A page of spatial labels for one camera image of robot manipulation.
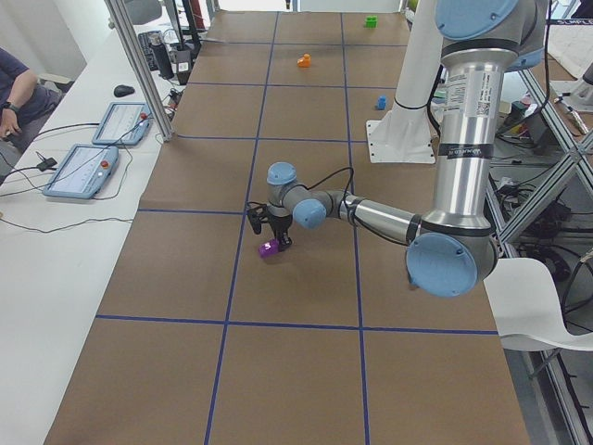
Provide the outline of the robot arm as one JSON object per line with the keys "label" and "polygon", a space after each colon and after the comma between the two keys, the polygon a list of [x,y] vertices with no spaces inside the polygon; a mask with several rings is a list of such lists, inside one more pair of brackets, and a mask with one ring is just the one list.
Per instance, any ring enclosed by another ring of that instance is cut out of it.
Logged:
{"label": "robot arm", "polygon": [[485,200],[503,79],[541,62],[548,13],[545,1],[421,3],[393,107],[366,124],[365,150],[390,174],[395,203],[353,184],[302,184],[292,164],[274,163],[266,202],[247,214],[254,231],[271,227],[259,254],[288,249],[293,224],[336,219],[404,247],[413,286],[442,298],[471,291],[498,260]]}

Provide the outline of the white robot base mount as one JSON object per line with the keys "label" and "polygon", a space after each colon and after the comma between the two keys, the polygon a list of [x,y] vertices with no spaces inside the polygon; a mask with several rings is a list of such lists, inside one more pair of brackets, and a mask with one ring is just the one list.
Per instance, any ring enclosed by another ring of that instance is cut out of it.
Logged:
{"label": "white robot base mount", "polygon": [[435,25],[436,4],[418,3],[393,107],[381,120],[366,122],[372,163],[435,163],[427,103],[443,44]]}

